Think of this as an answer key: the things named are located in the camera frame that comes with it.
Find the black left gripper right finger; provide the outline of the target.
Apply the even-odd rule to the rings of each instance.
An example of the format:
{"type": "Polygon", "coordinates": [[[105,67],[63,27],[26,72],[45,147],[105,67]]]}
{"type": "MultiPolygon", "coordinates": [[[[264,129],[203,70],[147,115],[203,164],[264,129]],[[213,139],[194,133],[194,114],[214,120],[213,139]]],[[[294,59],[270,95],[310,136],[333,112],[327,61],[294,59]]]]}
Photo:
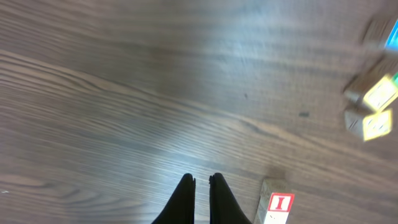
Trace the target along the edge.
{"type": "Polygon", "coordinates": [[[221,173],[210,176],[210,224],[251,224],[221,173]]]}

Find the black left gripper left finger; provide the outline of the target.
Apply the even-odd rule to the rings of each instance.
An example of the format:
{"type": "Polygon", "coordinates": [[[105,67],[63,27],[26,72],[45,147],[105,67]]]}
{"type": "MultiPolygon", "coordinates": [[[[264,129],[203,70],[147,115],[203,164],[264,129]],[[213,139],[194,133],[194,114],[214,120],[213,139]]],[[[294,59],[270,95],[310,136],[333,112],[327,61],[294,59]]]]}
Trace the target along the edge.
{"type": "Polygon", "coordinates": [[[184,174],[152,224],[194,224],[196,179],[184,174]]]}

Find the red letter wooden block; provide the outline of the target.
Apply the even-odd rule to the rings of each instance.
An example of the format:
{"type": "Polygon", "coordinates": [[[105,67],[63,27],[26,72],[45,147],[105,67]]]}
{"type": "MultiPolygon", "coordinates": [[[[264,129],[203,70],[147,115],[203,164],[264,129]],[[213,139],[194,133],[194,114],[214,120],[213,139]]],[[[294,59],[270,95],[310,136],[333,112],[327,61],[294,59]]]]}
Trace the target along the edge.
{"type": "Polygon", "coordinates": [[[264,179],[253,224],[286,224],[294,199],[286,180],[264,179]]]}

